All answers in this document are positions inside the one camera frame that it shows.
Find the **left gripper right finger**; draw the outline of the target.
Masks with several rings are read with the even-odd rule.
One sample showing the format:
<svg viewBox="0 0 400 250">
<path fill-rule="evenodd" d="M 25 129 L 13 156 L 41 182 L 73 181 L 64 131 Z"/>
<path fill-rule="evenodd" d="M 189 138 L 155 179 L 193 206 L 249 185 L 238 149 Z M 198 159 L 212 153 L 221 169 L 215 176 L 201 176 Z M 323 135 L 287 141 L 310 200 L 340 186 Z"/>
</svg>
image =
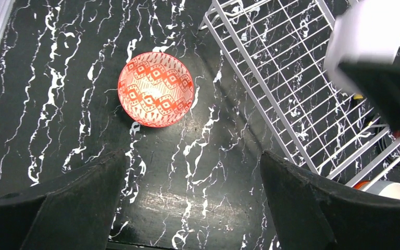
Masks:
<svg viewBox="0 0 400 250">
<path fill-rule="evenodd" d="M 400 249 L 400 200 L 329 180 L 264 151 L 260 174 L 282 249 Z"/>
</svg>

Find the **white wire dish rack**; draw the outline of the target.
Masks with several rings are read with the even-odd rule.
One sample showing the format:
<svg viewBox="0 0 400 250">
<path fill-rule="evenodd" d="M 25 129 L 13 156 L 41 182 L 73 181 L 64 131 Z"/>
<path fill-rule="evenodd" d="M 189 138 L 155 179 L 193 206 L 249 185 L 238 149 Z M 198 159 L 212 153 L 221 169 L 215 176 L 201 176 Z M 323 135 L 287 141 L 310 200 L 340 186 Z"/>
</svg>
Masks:
<svg viewBox="0 0 400 250">
<path fill-rule="evenodd" d="M 286 158 L 355 186 L 400 168 L 400 139 L 323 68 L 334 18 L 351 1 L 212 1 L 208 29 Z"/>
</svg>

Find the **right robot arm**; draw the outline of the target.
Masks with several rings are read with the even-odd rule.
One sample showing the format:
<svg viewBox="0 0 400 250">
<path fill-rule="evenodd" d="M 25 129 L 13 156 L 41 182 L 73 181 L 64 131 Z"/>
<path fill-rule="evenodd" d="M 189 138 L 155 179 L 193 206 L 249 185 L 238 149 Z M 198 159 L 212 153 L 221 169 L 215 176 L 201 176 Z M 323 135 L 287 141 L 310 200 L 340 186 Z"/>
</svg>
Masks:
<svg viewBox="0 0 400 250">
<path fill-rule="evenodd" d="M 366 97 L 400 138 L 400 1 L 359 1 L 335 19 L 323 67 L 349 94 Z"/>
</svg>

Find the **orange patterned bowl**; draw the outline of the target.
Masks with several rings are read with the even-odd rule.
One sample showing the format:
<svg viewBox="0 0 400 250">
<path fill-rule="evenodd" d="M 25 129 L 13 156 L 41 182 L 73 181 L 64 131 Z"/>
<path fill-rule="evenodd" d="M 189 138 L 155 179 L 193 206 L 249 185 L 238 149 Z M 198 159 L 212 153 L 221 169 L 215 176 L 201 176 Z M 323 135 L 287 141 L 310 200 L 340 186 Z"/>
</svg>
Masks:
<svg viewBox="0 0 400 250">
<path fill-rule="evenodd" d="M 123 110 L 136 122 L 163 128 L 180 121 L 194 101 L 195 86 L 187 67 L 162 52 L 132 58 L 118 80 Z"/>
</svg>

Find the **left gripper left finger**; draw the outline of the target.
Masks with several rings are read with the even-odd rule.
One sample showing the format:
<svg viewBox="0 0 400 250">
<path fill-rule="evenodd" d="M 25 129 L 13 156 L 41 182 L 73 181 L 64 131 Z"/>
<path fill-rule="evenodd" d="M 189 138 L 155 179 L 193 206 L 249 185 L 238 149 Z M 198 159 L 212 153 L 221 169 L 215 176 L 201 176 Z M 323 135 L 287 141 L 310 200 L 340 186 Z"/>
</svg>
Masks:
<svg viewBox="0 0 400 250">
<path fill-rule="evenodd" d="M 0 249 L 105 249 L 124 182 L 126 154 L 0 197 Z"/>
</svg>

